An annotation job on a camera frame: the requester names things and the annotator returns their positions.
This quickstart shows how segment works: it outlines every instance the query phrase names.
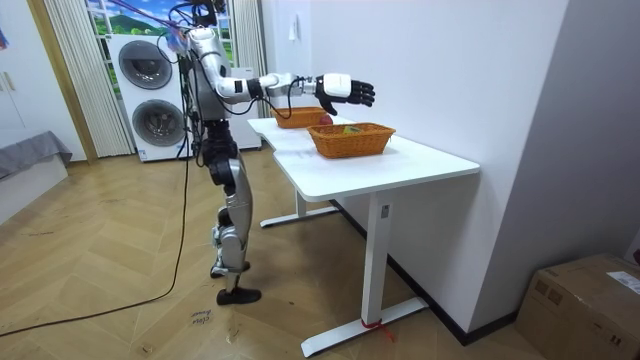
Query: door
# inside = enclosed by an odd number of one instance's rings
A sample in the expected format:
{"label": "door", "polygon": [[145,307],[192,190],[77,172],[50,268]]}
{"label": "door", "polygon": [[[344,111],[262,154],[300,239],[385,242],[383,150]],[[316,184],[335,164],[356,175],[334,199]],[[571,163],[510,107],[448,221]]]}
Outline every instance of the door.
{"label": "door", "polygon": [[2,79],[2,69],[0,69],[0,130],[2,129],[23,129],[24,124],[20,114],[11,100],[11,87]]}
{"label": "door", "polygon": [[0,26],[8,42],[0,50],[0,75],[13,84],[24,127],[52,131],[73,160],[86,159],[27,0],[0,0]]}

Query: window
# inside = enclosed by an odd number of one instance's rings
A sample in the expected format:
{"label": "window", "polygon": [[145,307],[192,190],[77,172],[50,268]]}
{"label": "window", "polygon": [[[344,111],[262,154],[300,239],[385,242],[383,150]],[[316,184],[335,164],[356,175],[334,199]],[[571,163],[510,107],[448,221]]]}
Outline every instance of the window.
{"label": "window", "polygon": [[[120,98],[120,87],[116,81],[113,65],[111,64],[111,54],[107,48],[105,35],[107,34],[131,34],[160,36],[167,29],[152,19],[121,8],[109,0],[85,0],[87,12],[98,44],[102,51],[102,60],[105,69],[108,70],[113,83],[114,93]],[[135,6],[141,11],[160,19],[167,19],[169,9],[176,3],[176,0],[126,0],[128,4]],[[218,25],[215,27],[216,33],[220,36],[222,45],[227,52],[227,58],[231,66],[235,66],[233,43],[231,41],[231,27],[228,13],[218,14]]]}

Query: desk leg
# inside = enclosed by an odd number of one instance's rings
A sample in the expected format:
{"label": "desk leg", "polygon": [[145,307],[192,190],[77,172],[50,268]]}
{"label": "desk leg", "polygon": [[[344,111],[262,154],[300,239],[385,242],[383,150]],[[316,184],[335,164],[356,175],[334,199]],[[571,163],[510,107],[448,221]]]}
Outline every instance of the desk leg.
{"label": "desk leg", "polygon": [[362,326],[361,321],[366,324],[375,324],[382,320],[383,324],[387,324],[427,307],[424,300],[416,297],[382,310],[389,228],[393,213],[392,199],[389,192],[371,194],[362,291],[362,320],[350,322],[305,340],[301,345],[305,357],[373,330]]}
{"label": "desk leg", "polygon": [[288,224],[319,215],[333,214],[334,212],[338,211],[335,206],[307,211],[307,202],[302,198],[297,190],[294,190],[294,192],[294,196],[296,199],[296,213],[293,215],[285,215],[273,219],[263,220],[260,222],[260,227],[266,228],[274,225]]}

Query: white desk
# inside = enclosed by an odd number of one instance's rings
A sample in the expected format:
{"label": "white desk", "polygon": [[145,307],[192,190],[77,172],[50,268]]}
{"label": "white desk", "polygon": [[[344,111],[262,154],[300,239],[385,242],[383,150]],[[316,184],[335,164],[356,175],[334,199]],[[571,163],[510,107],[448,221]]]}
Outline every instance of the white desk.
{"label": "white desk", "polygon": [[[334,123],[351,121],[333,117]],[[468,175],[480,171],[478,164],[392,136],[381,155],[326,159],[320,155],[306,129],[281,129],[275,119],[249,120],[253,129],[274,148],[274,158],[296,189],[296,214],[261,225],[300,220],[336,211],[334,207],[306,212],[304,201],[319,202],[370,194],[362,321],[382,324],[427,307],[420,298],[382,310],[382,290],[393,215],[392,191],[402,186]],[[328,347],[370,331],[361,320],[342,325],[305,340],[302,352],[309,357]]]}

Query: wicker basket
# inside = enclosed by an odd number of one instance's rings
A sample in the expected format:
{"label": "wicker basket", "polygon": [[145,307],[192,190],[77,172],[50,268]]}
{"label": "wicker basket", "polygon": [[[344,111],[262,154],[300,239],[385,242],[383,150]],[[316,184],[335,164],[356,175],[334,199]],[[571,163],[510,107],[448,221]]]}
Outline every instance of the wicker basket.
{"label": "wicker basket", "polygon": [[[345,134],[344,128],[353,126],[358,133]],[[345,125],[316,125],[307,128],[318,152],[328,158],[382,154],[391,135],[396,132],[372,123]]]}
{"label": "wicker basket", "polygon": [[[289,108],[280,108],[278,112],[284,116],[289,115]],[[318,125],[320,118],[327,114],[319,107],[301,107],[291,109],[291,118],[285,119],[278,115],[273,109],[271,114],[275,116],[278,126],[285,129],[305,128],[307,126]]]}

